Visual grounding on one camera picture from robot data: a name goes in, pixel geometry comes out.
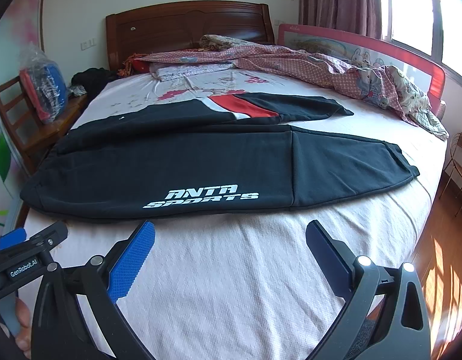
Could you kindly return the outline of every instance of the wooden headboard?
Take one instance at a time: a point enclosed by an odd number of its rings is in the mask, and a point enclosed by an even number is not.
[[[238,1],[182,1],[133,9],[107,16],[106,33],[111,70],[133,53],[197,48],[207,34],[274,43],[268,5]]]

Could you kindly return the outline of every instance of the wicker chair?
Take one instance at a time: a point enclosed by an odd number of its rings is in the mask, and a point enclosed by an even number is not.
[[[461,176],[462,178],[462,165],[459,164],[459,162],[456,160],[456,150],[457,149],[460,149],[460,151],[462,151],[462,132],[459,132],[457,134],[454,135],[454,137],[452,138],[451,140],[451,145],[449,146],[449,154],[451,155],[451,159],[449,160],[448,164],[446,165],[446,167],[444,168],[444,170],[448,169],[448,166],[453,163],[453,170],[451,171],[451,174],[449,176],[449,180],[448,182],[446,183],[446,186],[444,187],[443,191],[441,192],[441,194],[439,195],[439,198],[441,198],[441,196],[443,195],[444,191],[446,190],[446,188],[448,187],[449,185],[449,182],[451,181],[451,176],[453,176],[453,172],[454,170],[456,169],[457,173]],[[462,205],[460,207],[459,210],[457,210],[456,212],[456,215],[460,213],[462,209]]]

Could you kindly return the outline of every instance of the screw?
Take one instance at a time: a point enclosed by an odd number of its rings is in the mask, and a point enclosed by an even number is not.
[[[410,262],[405,262],[403,264],[403,268],[404,268],[405,271],[414,272],[414,265],[411,264]]]
[[[103,262],[103,258],[101,256],[94,256],[91,257],[90,262],[92,266],[100,266]]]
[[[371,259],[367,256],[359,256],[358,257],[358,262],[359,264],[361,264],[362,266],[370,266],[371,265]]]
[[[58,264],[55,262],[51,262],[48,264],[48,272],[55,271],[58,268]]]

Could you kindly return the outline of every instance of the finger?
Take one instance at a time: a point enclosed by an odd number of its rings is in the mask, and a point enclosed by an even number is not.
[[[22,351],[29,350],[31,348],[31,328],[23,327],[16,336],[16,345]]]
[[[16,317],[22,327],[31,326],[31,313],[20,298],[16,298]]]

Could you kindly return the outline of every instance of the curtain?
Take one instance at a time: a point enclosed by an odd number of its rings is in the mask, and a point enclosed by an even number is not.
[[[381,39],[381,0],[300,0],[299,23]]]

